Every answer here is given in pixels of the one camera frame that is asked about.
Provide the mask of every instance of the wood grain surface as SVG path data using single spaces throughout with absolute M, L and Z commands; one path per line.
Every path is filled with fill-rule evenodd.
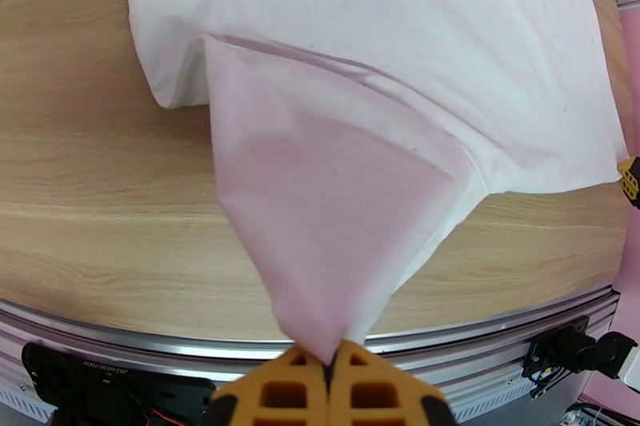
M 618 111 L 614 0 L 596 0 Z M 281 337 L 216 200 L 208 109 L 160 109 L 126 0 L 0 0 L 0 297 L 175 336 Z M 609 280 L 616 185 L 488 198 L 394 296 L 376 332 L 476 320 Z

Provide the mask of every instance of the wire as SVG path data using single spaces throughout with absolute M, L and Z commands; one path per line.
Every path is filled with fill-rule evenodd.
M 571 372 L 570 370 L 566 370 L 565 368 L 559 368 L 557 371 L 552 372 L 544 382 L 540 380 L 532 380 L 537 387 L 529 392 L 530 396 L 534 399 L 538 399 L 542 394 L 549 392 L 552 388 L 560 384 L 572 373 L 573 372 Z
M 588 403 L 588 402 L 578 402 L 569 407 L 566 411 L 578 411 L 580 409 L 591 409 L 594 411 L 600 411 L 601 414 L 606 414 L 611 419 L 616 420 L 619 423 L 624 424 L 624 426 L 640 426 L 640 420 L 636 420 L 631 416 L 626 416 L 621 412 L 616 412 L 611 409 L 603 408 L 601 406 L 597 406 L 596 404 Z
M 595 418 L 594 418 L 594 424 L 598 424 L 598 418 L 600 417 L 600 414 L 601 414 L 601 413 L 602 413 L 602 408 L 600 408 L 600 409 L 598 410 L 598 414 L 596 414 L 596 415 L 595 415 Z
M 186 426 L 186 424 L 181 423 L 180 421 L 176 421 L 171 419 L 168 416 L 165 416 L 164 414 L 162 414 L 159 410 L 157 409 L 151 409 L 152 413 L 155 414 L 157 417 L 164 419 L 167 423 L 172 423 L 172 424 L 177 424 L 178 426 Z
M 557 367 L 552 373 L 550 373 L 548 376 L 544 376 L 542 377 L 542 374 L 548 369 L 545 370 L 541 370 L 540 373 L 538 374 L 538 377 L 536 379 L 534 379 L 533 377 L 529 377 L 529 380 L 531 382 L 533 382 L 536 385 L 544 385 L 544 384 L 549 384 L 553 379 L 555 379 L 557 376 L 559 376 L 562 371 L 564 370 L 564 368 L 561 367 Z

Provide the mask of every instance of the pink wall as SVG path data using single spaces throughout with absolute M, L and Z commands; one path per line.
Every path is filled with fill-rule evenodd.
M 635 147 L 640 148 L 640 7 L 621 12 L 625 31 L 635 97 Z M 640 342 L 640 211 L 632 210 L 626 236 L 622 266 L 615 281 L 622 294 L 615 314 L 613 330 Z M 640 396 L 620 382 L 593 374 L 585 394 L 595 402 L 628 416 L 640 419 Z
M 640 8 L 621 12 L 635 97 L 635 141 L 640 148 Z M 622 294 L 613 329 L 640 341 L 640 211 L 633 210 L 627 231 L 622 267 L 615 281 Z M 640 396 L 624 384 L 614 382 L 601 374 L 593 374 L 585 394 L 608 408 L 640 419 Z

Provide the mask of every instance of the red wire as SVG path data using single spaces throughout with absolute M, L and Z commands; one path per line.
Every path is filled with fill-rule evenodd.
M 164 414 L 162 414 L 161 412 L 159 412 L 157 409 L 151 409 L 151 411 L 153 412 L 153 414 L 155 414 L 156 416 L 164 419 L 167 423 L 172 423 L 172 424 L 177 424 L 178 426 L 186 426 L 186 424 L 181 423 L 180 421 L 176 421 L 176 420 L 172 420 L 170 417 L 165 416 Z

